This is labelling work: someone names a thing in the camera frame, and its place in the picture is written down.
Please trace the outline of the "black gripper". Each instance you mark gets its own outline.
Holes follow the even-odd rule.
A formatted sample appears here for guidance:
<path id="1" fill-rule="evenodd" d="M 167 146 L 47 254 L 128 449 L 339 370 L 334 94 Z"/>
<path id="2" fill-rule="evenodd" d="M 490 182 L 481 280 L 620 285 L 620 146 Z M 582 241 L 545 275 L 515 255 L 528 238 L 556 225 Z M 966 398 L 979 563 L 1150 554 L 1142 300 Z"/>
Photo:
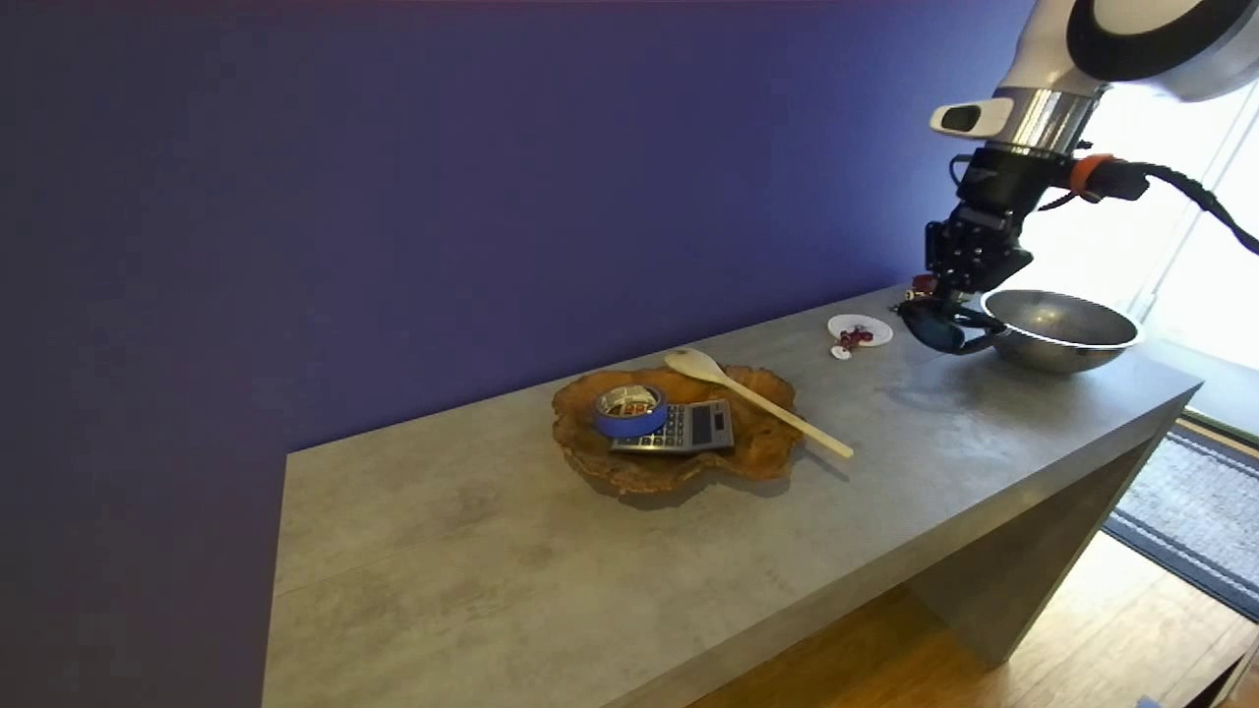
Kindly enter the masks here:
<path id="1" fill-rule="evenodd" d="M 924 267 L 939 293 L 995 293 L 1029 265 L 1024 222 L 1065 163 L 979 146 L 961 166 L 954 210 L 924 230 Z"/>

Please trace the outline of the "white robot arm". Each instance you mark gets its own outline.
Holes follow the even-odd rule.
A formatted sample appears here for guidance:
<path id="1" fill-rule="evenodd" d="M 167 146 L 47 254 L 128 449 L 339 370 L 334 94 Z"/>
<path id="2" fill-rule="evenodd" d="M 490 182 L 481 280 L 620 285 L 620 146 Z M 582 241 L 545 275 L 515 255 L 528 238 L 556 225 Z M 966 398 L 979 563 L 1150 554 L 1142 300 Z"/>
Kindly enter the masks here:
<path id="1" fill-rule="evenodd" d="M 933 293 L 991 293 L 1028 267 L 1017 233 L 1045 191 L 1062 203 L 1135 203 L 1162 178 L 1255 250 L 1198 182 L 1150 163 L 1083 159 L 1084 121 L 1113 85 L 1205 102 L 1255 74 L 1259 0 L 1040 0 L 998 87 L 933 111 L 935 133 L 977 144 L 954 210 L 924 230 Z"/>

